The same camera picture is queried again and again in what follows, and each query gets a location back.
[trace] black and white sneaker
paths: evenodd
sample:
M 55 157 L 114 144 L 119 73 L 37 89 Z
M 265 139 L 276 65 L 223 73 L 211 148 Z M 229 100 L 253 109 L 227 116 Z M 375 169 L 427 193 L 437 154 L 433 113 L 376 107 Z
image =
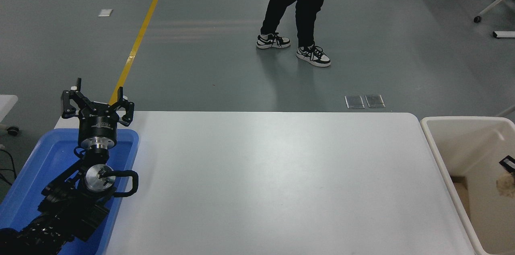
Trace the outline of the black and white sneaker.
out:
M 317 67 L 327 67 L 331 65 L 331 59 L 325 55 L 322 48 L 315 46 L 315 44 L 310 47 L 299 47 L 297 49 L 297 57 Z
M 279 37 L 278 33 L 259 35 L 256 46 L 259 49 L 286 48 L 290 46 L 290 40 L 287 37 Z

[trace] chair wheel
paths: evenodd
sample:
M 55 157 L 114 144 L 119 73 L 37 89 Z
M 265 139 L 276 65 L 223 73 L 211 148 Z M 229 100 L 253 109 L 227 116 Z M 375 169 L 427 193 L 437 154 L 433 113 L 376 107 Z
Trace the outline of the chair wheel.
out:
M 17 126 L 9 126 L 7 128 L 7 134 L 9 134 L 10 136 L 17 136 L 18 132 L 20 132 L 20 129 Z

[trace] concrete floor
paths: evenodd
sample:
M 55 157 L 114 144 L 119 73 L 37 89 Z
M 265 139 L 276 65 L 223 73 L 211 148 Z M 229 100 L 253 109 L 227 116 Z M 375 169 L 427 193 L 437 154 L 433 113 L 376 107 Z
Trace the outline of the concrete floor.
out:
M 109 100 L 151 1 L 0 0 L 0 93 L 19 97 L 2 123 L 22 129 L 0 143 L 18 170 L 77 77 Z M 315 37 L 333 62 L 315 68 L 295 57 L 293 6 L 278 29 L 292 47 L 259 50 L 268 0 L 159 0 L 125 94 L 136 110 L 285 112 L 348 112 L 345 95 L 381 94 L 386 108 L 352 111 L 492 116 L 515 103 L 514 40 L 491 35 L 515 30 L 513 0 L 472 21 L 493 1 L 325 0 Z

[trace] blue plastic bin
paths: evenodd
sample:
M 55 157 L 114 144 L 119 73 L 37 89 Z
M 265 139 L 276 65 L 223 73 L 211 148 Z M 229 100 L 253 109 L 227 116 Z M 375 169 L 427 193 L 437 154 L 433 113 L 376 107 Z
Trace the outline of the blue plastic bin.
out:
M 78 159 L 73 154 L 77 146 L 78 129 L 54 129 L 46 133 L 35 146 L 31 156 L 0 205 L 0 228 L 20 231 L 40 215 L 37 206 L 43 200 L 41 191 L 57 175 Z M 107 165 L 116 170 L 132 169 L 139 137 L 134 130 L 119 129 L 117 145 L 109 150 Z M 125 190 L 128 178 L 117 179 L 118 191 Z M 77 238 L 66 243 L 59 255 L 101 255 L 105 252 L 122 198 L 111 198 L 105 206 L 108 217 L 88 242 Z

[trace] yellow stripe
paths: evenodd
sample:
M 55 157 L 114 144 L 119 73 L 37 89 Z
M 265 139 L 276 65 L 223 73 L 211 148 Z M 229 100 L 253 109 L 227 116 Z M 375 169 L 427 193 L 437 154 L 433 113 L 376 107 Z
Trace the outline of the yellow stripe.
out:
M 134 45 L 132 46 L 132 50 L 130 51 L 129 57 L 127 58 L 127 62 L 125 62 L 125 67 L 122 70 L 122 74 L 116 83 L 116 87 L 114 88 L 113 94 L 111 95 L 111 99 L 109 100 L 109 104 L 112 105 L 118 100 L 118 88 L 125 84 L 125 80 L 127 79 L 127 75 L 129 75 L 130 68 L 132 63 L 134 62 L 134 58 L 136 57 L 136 53 L 138 53 L 138 49 L 140 48 L 141 41 L 145 32 L 147 31 L 147 26 L 150 23 L 150 19 L 154 13 L 154 9 L 156 9 L 156 5 L 158 4 L 158 0 L 152 0 L 152 4 L 150 4 L 150 8 L 148 9 L 147 16 L 145 20 L 143 20 L 143 24 L 141 25 L 140 32 L 138 33 L 138 37 L 136 41 L 134 41 Z

